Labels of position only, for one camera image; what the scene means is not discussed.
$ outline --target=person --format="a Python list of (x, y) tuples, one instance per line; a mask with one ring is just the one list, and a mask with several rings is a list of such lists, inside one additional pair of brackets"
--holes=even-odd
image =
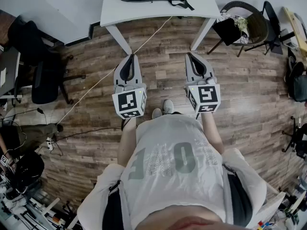
[[(252, 215), (265, 200), (265, 182), (237, 149), (225, 151), (212, 113), (201, 114), (201, 125), (191, 117), (174, 113), (172, 101), (166, 100), (164, 114), (155, 109), (153, 119), (137, 129), (136, 118), (125, 120), (117, 164), (105, 168), (78, 208), (83, 228), (245, 229), (240, 226), (247, 226), (250, 219), (239, 226), (234, 225), (236, 219), (229, 220), (223, 164), (236, 168), (238, 175), (243, 173), (241, 178), (246, 177), (244, 188), (250, 196)], [(121, 213), (112, 199), (114, 185), (118, 186)], [(248, 207), (243, 208), (242, 215), (248, 215)], [(114, 221), (113, 226), (106, 223), (118, 214), (122, 221)]]
[(0, 158), (4, 154), (9, 165), (16, 170), (13, 159), (36, 150), (47, 138), (52, 138), (54, 134), (61, 131), (63, 131), (63, 126), (56, 124), (2, 126), (0, 128)]

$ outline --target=table leg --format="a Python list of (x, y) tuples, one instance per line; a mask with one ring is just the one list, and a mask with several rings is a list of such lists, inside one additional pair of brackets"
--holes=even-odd
[(198, 45), (201, 43), (202, 39), (206, 36), (207, 32), (215, 22), (215, 18), (206, 18), (205, 21), (203, 22), (200, 30), (196, 34), (193, 43), (191, 44), (191, 50), (196, 50)]
[(110, 32), (110, 34), (114, 37), (114, 39), (118, 42), (122, 49), (127, 53), (127, 55), (132, 54), (130, 46), (128, 45), (116, 25), (108, 25), (106, 26), (106, 29)]

